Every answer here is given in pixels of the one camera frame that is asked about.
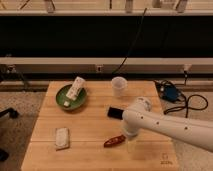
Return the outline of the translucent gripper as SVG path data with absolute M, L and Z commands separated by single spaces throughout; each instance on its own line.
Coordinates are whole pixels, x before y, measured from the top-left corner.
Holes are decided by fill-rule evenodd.
M 139 130 L 127 123 L 123 123 L 121 129 L 123 135 L 126 137 L 127 151 L 134 152 Z

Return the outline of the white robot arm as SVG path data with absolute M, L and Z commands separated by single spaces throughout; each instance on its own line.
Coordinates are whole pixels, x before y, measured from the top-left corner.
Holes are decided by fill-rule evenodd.
M 213 152 L 213 122 L 162 115 L 151 108 L 148 98 L 137 97 L 123 111 L 122 132 L 127 139 L 147 129 Z

